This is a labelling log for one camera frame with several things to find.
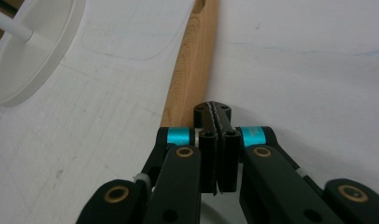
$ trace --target white plastic disc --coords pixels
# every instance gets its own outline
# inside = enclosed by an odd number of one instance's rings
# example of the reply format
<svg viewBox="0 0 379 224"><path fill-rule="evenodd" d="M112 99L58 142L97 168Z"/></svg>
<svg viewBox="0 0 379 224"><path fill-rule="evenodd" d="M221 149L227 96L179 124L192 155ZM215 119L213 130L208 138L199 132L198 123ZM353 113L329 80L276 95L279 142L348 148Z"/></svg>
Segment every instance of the white plastic disc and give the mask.
<svg viewBox="0 0 379 224"><path fill-rule="evenodd" d="M15 20L33 35L23 43L5 34L0 43L0 105L19 105L45 83L73 40L84 7L85 0L33 0L20 9Z"/></svg>

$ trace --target blue tape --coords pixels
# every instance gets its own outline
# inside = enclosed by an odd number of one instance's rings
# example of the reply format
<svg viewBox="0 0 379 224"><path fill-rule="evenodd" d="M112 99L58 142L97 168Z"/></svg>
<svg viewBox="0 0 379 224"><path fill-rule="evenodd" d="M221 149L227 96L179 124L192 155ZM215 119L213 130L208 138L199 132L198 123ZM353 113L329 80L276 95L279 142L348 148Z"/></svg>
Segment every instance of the blue tape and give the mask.
<svg viewBox="0 0 379 224"><path fill-rule="evenodd" d="M177 146L190 144L190 128L169 128L167 131L167 143Z"/></svg>
<svg viewBox="0 0 379 224"><path fill-rule="evenodd" d="M257 144L265 144L265 133L260 126L240 127L242 129L245 147Z"/></svg>

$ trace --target wooden stick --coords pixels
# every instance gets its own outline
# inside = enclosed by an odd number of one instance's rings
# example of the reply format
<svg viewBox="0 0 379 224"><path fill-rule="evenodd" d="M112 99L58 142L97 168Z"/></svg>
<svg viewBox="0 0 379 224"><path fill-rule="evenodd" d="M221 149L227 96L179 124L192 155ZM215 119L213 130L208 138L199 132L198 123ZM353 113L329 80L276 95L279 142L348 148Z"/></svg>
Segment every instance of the wooden stick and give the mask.
<svg viewBox="0 0 379 224"><path fill-rule="evenodd" d="M213 58L218 0L195 0L178 52L161 127L191 127L192 109L204 100Z"/></svg>

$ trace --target metal screw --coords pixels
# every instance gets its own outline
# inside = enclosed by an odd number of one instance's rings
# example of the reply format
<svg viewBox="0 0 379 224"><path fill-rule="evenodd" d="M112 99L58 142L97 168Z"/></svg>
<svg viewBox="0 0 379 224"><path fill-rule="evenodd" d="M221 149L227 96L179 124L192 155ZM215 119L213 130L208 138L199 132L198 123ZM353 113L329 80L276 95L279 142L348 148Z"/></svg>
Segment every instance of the metal screw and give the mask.
<svg viewBox="0 0 379 224"><path fill-rule="evenodd" d="M253 153L259 157L270 157L272 156L271 150L265 147L256 147L253 150Z"/></svg>

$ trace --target brass rivet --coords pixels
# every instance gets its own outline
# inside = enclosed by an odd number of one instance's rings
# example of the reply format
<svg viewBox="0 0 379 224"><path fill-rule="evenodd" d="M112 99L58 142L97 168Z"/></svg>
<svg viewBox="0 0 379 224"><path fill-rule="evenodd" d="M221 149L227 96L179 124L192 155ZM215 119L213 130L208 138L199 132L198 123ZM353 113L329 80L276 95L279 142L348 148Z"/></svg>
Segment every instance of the brass rivet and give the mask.
<svg viewBox="0 0 379 224"><path fill-rule="evenodd" d="M253 150L253 153L259 157L270 157L272 156L271 150L265 147L256 147Z"/></svg>
<svg viewBox="0 0 379 224"><path fill-rule="evenodd" d="M179 157L183 157L183 158L185 158L185 157L190 157L190 156L192 156L192 154L193 154L193 150L192 150L191 148L189 148L189 147L181 147L181 148L179 148L179 149L175 152L175 154L176 154L177 156L179 156Z"/></svg>
<svg viewBox="0 0 379 224"><path fill-rule="evenodd" d="M369 198L364 191L350 185L341 185L338 191L348 200L355 203L366 203Z"/></svg>
<svg viewBox="0 0 379 224"><path fill-rule="evenodd" d="M126 199L129 195L129 189L123 185L114 186L105 193L105 201L108 203L119 203Z"/></svg>

